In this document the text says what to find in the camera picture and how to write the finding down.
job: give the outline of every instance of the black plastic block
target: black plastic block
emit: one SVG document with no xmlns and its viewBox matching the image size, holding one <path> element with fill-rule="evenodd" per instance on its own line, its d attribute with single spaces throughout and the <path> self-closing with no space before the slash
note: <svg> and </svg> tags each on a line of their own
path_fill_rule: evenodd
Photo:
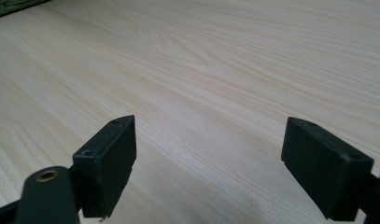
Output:
<svg viewBox="0 0 380 224">
<path fill-rule="evenodd" d="M 326 218 L 355 219 L 372 158 L 312 122 L 289 118 L 282 161 Z"/>
<path fill-rule="evenodd" d="M 84 217 L 110 217 L 136 159 L 134 116 L 114 119 L 74 155 L 77 207 Z"/>
</svg>

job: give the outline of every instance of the wood grain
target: wood grain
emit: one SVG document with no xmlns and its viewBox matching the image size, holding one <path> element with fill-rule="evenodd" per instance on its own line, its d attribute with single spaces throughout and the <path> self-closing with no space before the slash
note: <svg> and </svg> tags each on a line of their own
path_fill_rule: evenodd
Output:
<svg viewBox="0 0 380 224">
<path fill-rule="evenodd" d="M 380 0 L 53 0 L 0 19 L 0 206 L 130 114 L 138 159 L 106 223 L 332 223 L 280 160 L 286 120 L 380 174 Z"/>
</svg>

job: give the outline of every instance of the light wood surface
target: light wood surface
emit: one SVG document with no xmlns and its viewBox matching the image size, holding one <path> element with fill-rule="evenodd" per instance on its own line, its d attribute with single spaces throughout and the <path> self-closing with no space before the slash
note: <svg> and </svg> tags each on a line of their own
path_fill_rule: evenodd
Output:
<svg viewBox="0 0 380 224">
<path fill-rule="evenodd" d="M 380 0 L 53 0 L 0 19 L 0 206 L 131 114 L 138 159 L 106 223 L 333 223 L 280 160 L 286 120 L 380 175 Z"/>
</svg>

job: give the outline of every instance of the black plastic bracket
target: black plastic bracket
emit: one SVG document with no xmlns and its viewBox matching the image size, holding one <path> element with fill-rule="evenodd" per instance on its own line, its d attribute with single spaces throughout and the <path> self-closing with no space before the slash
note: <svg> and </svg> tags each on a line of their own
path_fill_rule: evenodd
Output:
<svg viewBox="0 0 380 224">
<path fill-rule="evenodd" d="M 50 167 L 30 175 L 21 199 L 0 208 L 0 224 L 79 223 L 110 217 L 136 159 L 134 116 L 111 120 L 73 155 L 70 169 Z"/>
<path fill-rule="evenodd" d="M 380 224 L 380 178 L 373 159 L 315 123 L 289 118 L 282 161 L 325 218 Z"/>
</svg>

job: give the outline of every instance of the hole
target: hole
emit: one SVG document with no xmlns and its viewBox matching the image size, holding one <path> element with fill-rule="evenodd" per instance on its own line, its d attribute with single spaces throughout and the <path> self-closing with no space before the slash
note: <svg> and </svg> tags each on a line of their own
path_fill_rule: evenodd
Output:
<svg viewBox="0 0 380 224">
<path fill-rule="evenodd" d="M 47 170 L 47 171 L 44 171 L 43 173 L 37 175 L 35 177 L 35 181 L 47 182 L 47 181 L 50 181 L 51 179 L 54 179 L 56 176 L 58 176 L 58 174 L 59 174 L 58 170 Z"/>
<path fill-rule="evenodd" d="M 85 150 L 81 154 L 84 155 L 84 156 L 91 156 L 93 154 L 93 152 L 90 151 L 90 150 Z"/>
</svg>

